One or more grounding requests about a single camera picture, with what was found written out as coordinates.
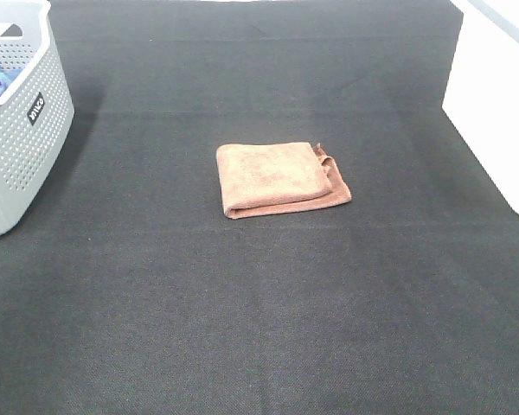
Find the brown microfibre towel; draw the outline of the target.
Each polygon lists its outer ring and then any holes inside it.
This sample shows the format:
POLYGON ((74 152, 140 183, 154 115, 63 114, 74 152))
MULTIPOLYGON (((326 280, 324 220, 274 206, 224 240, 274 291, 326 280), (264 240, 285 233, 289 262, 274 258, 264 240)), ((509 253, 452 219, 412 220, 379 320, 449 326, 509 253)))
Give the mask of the brown microfibre towel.
POLYGON ((331 208, 352 200, 336 161, 318 144, 224 144, 215 158, 229 219, 331 208))

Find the grey perforated laundry basket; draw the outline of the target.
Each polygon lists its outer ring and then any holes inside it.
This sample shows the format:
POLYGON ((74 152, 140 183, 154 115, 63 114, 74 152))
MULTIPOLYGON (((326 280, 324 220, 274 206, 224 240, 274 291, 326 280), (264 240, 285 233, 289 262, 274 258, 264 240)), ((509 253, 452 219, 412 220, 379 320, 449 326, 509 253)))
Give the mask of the grey perforated laundry basket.
POLYGON ((0 1, 0 68, 19 70, 0 96, 0 236, 23 217, 74 118, 48 1, 0 1))

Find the white plastic basket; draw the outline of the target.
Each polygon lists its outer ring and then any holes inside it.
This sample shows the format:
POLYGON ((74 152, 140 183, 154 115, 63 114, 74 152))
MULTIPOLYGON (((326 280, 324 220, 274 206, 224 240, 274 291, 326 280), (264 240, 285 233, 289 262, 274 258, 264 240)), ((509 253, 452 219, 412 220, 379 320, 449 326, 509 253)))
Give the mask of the white plastic basket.
POLYGON ((519 215, 519 1, 457 1, 462 12, 442 108, 519 215))

